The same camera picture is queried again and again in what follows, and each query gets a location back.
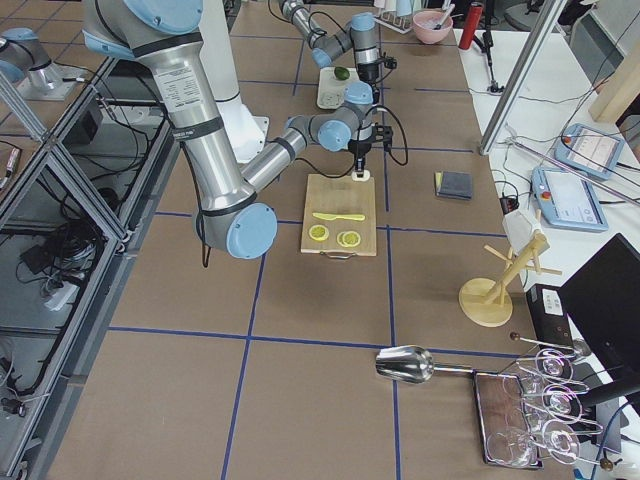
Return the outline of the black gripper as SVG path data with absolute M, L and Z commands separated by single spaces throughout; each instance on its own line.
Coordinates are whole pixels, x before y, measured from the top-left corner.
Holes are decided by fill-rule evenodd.
M 385 76 L 381 73 L 382 68 L 386 68 L 389 71 L 397 68 L 397 60 L 394 57 L 383 55 L 371 62 L 357 62 L 356 70 L 360 81 L 367 84 L 378 84 L 385 79 Z M 373 98 L 379 98 L 379 88 L 377 85 L 372 85 Z
M 357 133 L 355 139 L 348 142 L 348 151 L 355 159 L 354 174 L 363 175 L 365 172 L 365 157 L 374 144 L 381 143 L 383 149 L 388 151 L 393 143 L 393 129 L 391 126 L 372 124 L 368 128 Z

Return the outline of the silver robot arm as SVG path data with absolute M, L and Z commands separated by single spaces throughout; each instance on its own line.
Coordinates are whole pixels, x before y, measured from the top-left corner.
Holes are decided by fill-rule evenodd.
M 385 59 L 369 12 L 354 15 L 343 31 L 328 37 L 303 2 L 280 2 L 285 20 L 304 36 L 319 67 L 351 51 L 359 78 L 346 87 L 334 112 L 291 118 L 281 136 L 239 164 L 224 105 L 239 88 L 221 2 L 85 1 L 82 6 L 88 49 L 150 70 L 174 139 L 190 162 L 198 205 L 194 229 L 208 247 L 240 259 L 262 256 L 275 239 L 277 217 L 257 202 L 258 193 L 311 144 L 355 151 L 358 143 L 373 140 L 375 83 Z
M 306 41 L 320 69 L 332 66 L 343 54 L 352 52 L 358 78 L 371 86 L 373 100 L 379 102 L 380 83 L 385 78 L 382 68 L 392 71 L 397 61 L 381 52 L 372 13 L 355 14 L 350 22 L 338 26 L 334 35 L 329 35 L 312 18 L 313 12 L 303 1 L 279 1 L 278 4 L 284 19 L 294 25 Z

